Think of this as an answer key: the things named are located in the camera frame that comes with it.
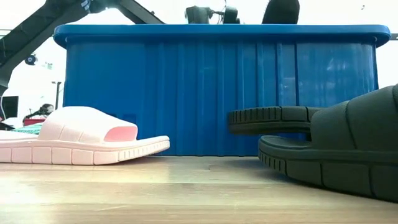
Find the dark green slide sandal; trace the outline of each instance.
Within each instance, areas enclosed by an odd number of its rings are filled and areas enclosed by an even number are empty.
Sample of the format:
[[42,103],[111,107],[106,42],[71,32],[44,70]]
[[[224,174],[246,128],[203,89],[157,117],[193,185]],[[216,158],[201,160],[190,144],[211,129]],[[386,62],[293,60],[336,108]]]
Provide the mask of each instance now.
[[321,108],[270,106],[228,113],[232,134],[310,133],[312,115]]
[[311,136],[263,136],[259,158],[293,179],[398,202],[398,85],[316,112]]

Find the pink slide sandal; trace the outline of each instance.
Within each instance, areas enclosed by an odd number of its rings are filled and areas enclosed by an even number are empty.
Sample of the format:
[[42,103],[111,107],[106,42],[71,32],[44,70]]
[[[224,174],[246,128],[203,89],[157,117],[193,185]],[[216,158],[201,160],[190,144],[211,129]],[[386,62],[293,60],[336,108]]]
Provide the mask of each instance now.
[[0,162],[101,165],[148,156],[170,147],[169,137],[137,140],[135,124],[94,108],[54,111],[39,135],[0,131]]

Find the teal fabric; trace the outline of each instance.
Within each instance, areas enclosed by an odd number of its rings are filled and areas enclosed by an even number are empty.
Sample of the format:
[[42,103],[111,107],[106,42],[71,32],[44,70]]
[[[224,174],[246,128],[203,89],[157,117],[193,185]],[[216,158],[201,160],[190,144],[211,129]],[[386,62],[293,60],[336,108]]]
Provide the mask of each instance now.
[[24,126],[23,128],[16,128],[11,131],[17,131],[21,133],[28,133],[28,134],[39,134],[40,130],[42,129],[43,123],[31,124],[28,126]]

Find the slide sandal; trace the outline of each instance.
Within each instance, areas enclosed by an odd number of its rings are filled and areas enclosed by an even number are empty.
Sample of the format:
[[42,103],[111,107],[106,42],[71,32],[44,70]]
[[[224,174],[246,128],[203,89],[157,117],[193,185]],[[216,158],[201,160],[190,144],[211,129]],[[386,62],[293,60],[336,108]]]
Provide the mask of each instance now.
[[398,202],[398,85],[322,109],[312,142],[259,140],[259,158],[297,180]]
[[94,108],[54,111],[39,135],[0,131],[0,162],[33,164],[113,164],[164,151],[169,137],[137,140],[135,124]]
[[310,133],[312,115],[322,108],[270,106],[228,113],[231,134]]

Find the wooden surface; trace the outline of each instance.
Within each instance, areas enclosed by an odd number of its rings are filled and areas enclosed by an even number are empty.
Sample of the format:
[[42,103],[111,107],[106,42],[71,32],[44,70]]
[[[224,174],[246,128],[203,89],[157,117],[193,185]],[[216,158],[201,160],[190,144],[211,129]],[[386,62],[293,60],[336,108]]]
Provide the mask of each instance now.
[[398,205],[315,189],[254,157],[0,164],[0,224],[398,223]]

